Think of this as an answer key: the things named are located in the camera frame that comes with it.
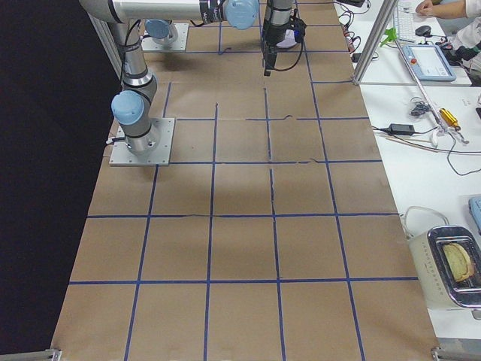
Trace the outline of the person hand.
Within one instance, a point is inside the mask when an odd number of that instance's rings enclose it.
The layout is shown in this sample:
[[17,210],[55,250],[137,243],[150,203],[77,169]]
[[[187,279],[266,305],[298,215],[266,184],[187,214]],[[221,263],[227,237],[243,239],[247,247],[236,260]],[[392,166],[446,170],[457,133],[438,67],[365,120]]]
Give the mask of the person hand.
[[424,0],[416,6],[416,13],[424,17],[434,16],[434,3],[432,0]]

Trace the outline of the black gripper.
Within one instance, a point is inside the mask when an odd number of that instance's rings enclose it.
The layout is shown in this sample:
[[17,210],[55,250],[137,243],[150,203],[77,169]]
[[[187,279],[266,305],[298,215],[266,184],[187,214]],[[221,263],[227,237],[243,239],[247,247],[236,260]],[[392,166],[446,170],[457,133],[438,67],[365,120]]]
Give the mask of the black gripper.
[[264,58],[264,76],[270,77],[275,70],[277,59],[277,44],[284,40],[286,30],[289,29],[289,21],[282,25],[264,21],[262,27],[262,53]]

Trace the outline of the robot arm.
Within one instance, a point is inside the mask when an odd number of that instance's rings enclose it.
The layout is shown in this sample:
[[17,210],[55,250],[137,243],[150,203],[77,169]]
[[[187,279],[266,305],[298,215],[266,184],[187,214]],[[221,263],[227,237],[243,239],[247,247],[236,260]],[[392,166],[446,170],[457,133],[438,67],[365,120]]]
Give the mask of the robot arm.
[[171,44],[178,38],[177,29],[171,20],[148,19],[144,26],[147,34],[159,44]]
[[193,20],[199,26],[226,21],[245,30],[259,12],[258,1],[82,1],[91,17],[107,24],[121,60],[119,94],[111,110],[125,136],[127,151],[147,157],[162,146],[162,120],[150,117],[157,77],[144,58],[140,23],[152,38],[169,45],[179,37],[176,20]]

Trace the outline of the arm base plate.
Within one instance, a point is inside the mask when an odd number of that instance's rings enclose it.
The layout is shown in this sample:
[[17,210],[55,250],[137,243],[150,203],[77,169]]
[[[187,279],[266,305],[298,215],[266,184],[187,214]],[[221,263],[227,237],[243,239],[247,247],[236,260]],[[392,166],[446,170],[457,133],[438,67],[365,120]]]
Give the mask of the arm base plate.
[[142,48],[147,53],[173,53],[186,50],[189,24],[146,20]]
[[118,126],[110,154],[112,166],[168,166],[174,135],[174,118],[151,118],[150,131],[141,138],[129,138]]

